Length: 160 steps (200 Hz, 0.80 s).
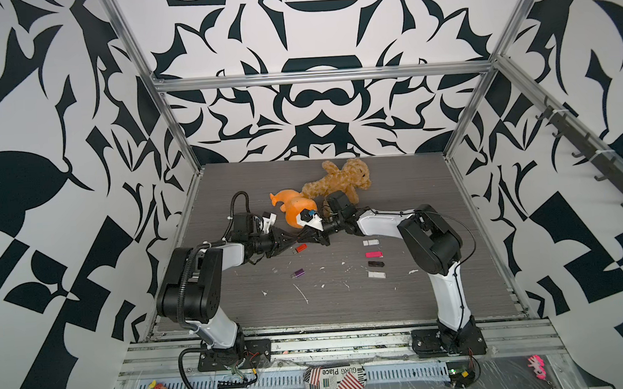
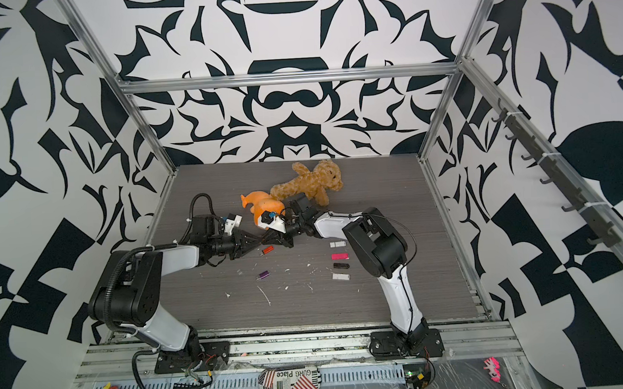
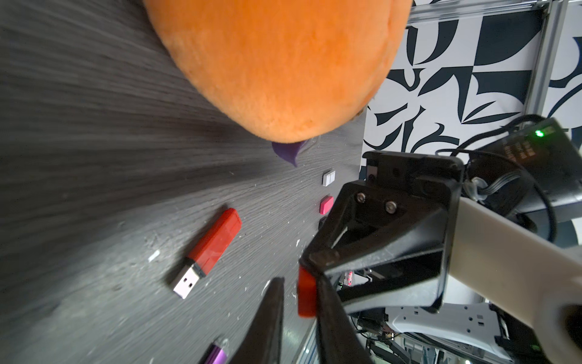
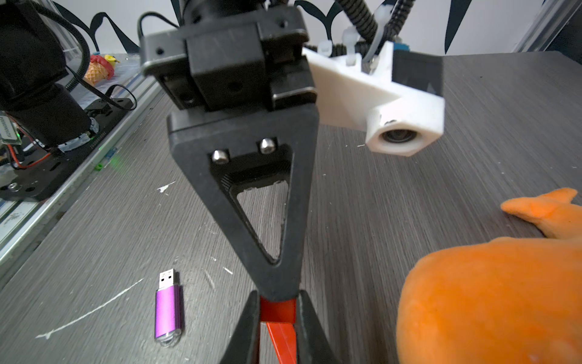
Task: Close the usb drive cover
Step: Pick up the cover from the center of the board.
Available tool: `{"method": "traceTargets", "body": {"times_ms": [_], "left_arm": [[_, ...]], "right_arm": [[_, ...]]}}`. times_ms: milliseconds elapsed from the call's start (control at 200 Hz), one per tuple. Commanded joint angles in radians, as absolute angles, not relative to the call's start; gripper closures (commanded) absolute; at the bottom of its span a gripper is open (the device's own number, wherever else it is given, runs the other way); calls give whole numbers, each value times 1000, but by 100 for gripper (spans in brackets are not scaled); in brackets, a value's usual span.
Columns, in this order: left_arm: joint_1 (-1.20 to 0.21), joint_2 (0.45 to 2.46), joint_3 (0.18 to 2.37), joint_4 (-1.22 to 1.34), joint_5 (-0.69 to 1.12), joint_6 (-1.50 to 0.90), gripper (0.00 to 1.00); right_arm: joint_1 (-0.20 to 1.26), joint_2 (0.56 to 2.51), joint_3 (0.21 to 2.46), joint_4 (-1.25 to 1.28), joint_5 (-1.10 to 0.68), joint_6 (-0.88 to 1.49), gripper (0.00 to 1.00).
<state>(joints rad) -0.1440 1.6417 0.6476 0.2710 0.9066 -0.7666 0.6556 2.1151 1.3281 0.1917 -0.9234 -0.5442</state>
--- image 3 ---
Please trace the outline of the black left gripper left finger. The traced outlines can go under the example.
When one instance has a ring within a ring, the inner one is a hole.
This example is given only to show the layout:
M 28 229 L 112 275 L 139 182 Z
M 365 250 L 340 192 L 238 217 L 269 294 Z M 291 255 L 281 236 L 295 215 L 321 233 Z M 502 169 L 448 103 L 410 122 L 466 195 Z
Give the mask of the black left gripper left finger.
M 230 363 L 273 364 L 280 362 L 283 337 L 284 278 L 268 285 L 249 330 Z

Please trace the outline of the purple usb drive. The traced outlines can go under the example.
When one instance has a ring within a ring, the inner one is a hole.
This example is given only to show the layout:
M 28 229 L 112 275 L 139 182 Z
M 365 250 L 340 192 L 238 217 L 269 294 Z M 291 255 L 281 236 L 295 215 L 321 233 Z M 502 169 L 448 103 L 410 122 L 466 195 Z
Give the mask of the purple usb drive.
M 204 356 L 201 364 L 225 364 L 228 359 L 229 341 L 216 339 Z

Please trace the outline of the white usb drive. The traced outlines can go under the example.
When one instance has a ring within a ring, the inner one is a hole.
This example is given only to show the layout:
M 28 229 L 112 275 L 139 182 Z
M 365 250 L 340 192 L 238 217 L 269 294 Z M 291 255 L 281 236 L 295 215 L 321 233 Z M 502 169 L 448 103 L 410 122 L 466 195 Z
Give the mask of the white usb drive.
M 336 171 L 330 170 L 326 171 L 322 176 L 322 186 L 328 187 L 336 180 Z

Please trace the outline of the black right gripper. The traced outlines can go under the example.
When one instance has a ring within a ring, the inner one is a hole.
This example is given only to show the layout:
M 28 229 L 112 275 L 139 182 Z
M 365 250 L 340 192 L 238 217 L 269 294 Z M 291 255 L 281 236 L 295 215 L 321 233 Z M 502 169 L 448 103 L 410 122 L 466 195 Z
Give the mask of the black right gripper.
M 365 182 L 344 184 L 300 264 L 313 276 L 396 264 L 400 275 L 342 289 L 348 313 L 386 307 L 440 308 L 449 268 L 455 200 L 464 167 L 456 157 L 369 151 Z

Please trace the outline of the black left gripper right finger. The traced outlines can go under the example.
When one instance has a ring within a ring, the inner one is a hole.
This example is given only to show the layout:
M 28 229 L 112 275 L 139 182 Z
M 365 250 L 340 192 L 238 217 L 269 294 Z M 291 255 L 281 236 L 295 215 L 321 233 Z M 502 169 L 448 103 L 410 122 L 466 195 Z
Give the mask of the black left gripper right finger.
M 341 301 L 326 276 L 317 278 L 317 341 L 320 363 L 373 363 L 359 343 Z

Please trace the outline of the pink usb drive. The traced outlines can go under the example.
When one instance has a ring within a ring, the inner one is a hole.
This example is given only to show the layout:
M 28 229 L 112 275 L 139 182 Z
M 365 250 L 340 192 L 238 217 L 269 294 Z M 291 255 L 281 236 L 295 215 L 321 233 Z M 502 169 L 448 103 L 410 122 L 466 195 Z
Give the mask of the pink usb drive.
M 321 215 L 327 215 L 328 212 L 330 212 L 330 210 L 333 207 L 333 203 L 334 203 L 334 198 L 333 196 L 325 196 L 319 205 L 319 213 Z

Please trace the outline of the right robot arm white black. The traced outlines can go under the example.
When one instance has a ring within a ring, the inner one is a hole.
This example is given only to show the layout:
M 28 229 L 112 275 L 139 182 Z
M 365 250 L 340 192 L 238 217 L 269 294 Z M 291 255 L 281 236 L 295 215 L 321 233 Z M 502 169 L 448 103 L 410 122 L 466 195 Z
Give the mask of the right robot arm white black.
M 511 227 L 535 231 L 542 218 L 548 239 L 568 207 L 581 214 L 581 158 L 553 118 L 524 115 L 435 155 L 368 151 L 365 178 L 345 184 L 299 261 L 298 312 L 313 317 L 330 303 L 319 283 L 342 273 L 378 268 L 380 277 L 339 295 L 344 308 L 443 303 L 453 236 L 465 225 L 469 200 Z

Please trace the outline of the black usb drive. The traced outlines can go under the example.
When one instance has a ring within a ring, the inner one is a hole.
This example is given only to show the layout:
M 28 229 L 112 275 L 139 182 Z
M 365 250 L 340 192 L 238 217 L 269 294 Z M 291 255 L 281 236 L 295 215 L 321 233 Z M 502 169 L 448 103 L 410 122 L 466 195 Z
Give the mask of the black usb drive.
M 318 223 L 318 230 L 321 230 L 321 228 L 323 227 L 326 220 L 327 220 L 327 216 L 324 216 L 320 219 L 320 221 Z

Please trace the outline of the red usb drive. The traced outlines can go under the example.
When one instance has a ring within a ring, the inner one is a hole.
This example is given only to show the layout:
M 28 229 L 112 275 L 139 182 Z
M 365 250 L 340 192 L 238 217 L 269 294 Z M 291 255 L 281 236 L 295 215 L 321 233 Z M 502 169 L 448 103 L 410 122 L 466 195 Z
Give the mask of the red usb drive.
M 186 255 L 183 268 L 172 283 L 175 294 L 186 299 L 194 286 L 205 278 L 221 259 L 242 227 L 236 209 L 227 209 Z

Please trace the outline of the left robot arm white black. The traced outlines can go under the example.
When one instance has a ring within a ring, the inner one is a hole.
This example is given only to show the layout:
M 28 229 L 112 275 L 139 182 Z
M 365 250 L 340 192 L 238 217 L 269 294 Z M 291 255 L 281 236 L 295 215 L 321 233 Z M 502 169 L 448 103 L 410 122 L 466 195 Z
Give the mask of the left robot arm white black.
M 357 342 L 348 315 L 370 309 L 390 309 L 389 325 L 430 345 L 448 340 L 482 349 L 512 363 L 547 362 L 533 331 L 493 304 L 422 303 L 430 279 L 410 285 L 405 279 L 376 281 L 338 291 L 325 276 L 299 271 L 298 309 L 315 316 L 318 355 L 322 363 L 370 363 Z

